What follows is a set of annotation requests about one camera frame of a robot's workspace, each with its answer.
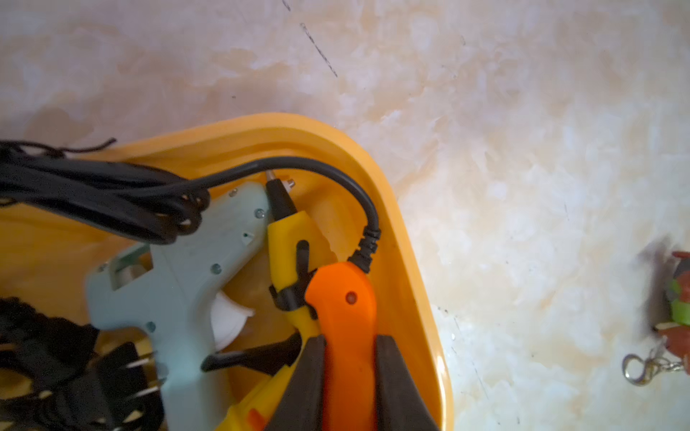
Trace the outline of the mint green glue gun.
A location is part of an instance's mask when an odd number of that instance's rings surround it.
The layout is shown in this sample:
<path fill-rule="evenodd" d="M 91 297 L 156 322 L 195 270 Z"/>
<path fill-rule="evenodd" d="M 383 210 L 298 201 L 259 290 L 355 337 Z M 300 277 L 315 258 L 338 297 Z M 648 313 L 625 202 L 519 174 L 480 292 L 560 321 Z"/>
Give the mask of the mint green glue gun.
<path fill-rule="evenodd" d="M 264 186 L 248 181 L 215 199 L 192 235 L 136 244 L 86 279 L 95 328 L 139 328 L 149 337 L 171 430 L 214 430 L 226 416 L 228 381 L 201 369 L 217 352 L 212 303 L 262 249 L 269 222 Z"/>

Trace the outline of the yellow hot glue gun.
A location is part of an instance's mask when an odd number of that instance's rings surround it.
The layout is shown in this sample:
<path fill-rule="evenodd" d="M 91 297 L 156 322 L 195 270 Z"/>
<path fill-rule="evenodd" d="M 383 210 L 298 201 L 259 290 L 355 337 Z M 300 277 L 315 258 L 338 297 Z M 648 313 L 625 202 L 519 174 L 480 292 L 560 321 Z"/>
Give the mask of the yellow hot glue gun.
<path fill-rule="evenodd" d="M 320 333 L 316 311 L 305 301 L 305 292 L 319 267 L 336 262 L 329 242 L 316 222 L 299 211 L 284 183 L 266 172 L 266 191 L 273 221 L 268 226 L 268 252 L 276 308 L 296 332 L 269 345 L 208 356 L 204 372 L 242 366 L 269 375 L 233 404 L 217 427 L 219 430 L 262 430 L 271 420 L 296 370 L 308 339 Z"/>

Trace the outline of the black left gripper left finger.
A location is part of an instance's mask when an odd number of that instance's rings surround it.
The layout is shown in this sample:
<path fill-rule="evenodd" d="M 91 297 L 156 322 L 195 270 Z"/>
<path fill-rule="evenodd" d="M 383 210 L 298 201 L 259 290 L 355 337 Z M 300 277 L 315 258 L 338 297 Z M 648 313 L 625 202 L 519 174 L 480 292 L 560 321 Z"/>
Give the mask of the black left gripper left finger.
<path fill-rule="evenodd" d="M 310 338 L 280 403 L 264 431 L 318 431 L 323 429 L 325 336 Z"/>

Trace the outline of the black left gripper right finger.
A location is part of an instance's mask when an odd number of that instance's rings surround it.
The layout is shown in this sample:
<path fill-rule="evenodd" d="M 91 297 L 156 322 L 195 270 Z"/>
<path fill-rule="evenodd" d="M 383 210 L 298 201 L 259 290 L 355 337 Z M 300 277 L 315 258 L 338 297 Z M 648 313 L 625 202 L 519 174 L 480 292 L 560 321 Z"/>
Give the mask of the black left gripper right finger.
<path fill-rule="evenodd" d="M 439 431 L 395 339 L 377 335 L 375 355 L 377 430 Z"/>

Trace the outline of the orange hot glue gun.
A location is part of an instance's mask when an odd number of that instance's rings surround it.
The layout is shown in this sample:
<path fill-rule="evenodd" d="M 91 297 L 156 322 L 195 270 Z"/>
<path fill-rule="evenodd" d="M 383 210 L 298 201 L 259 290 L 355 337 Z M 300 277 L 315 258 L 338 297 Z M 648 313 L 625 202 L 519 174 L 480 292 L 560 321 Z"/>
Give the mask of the orange hot glue gun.
<path fill-rule="evenodd" d="M 251 181 L 253 174 L 275 169 L 320 174 L 348 190 L 366 214 L 358 249 L 348 260 L 319 267 L 307 286 L 305 301 L 316 311 L 319 335 L 326 340 L 323 427 L 370 430 L 376 421 L 377 302 L 368 273 L 380 238 L 379 219 L 368 194 L 345 173 L 313 159 L 278 156 L 187 180 L 139 164 L 68 159 L 63 150 L 43 145 L 28 154 L 25 142 L 5 141 L 1 145 L 1 201 L 47 210 L 137 244 L 168 245 L 195 233 L 215 199 Z M 220 291 L 211 310 L 215 353 L 226 353 L 220 326 L 234 313 L 234 304 Z M 205 373 L 226 378 L 230 407 L 269 378 L 242 366 Z"/>

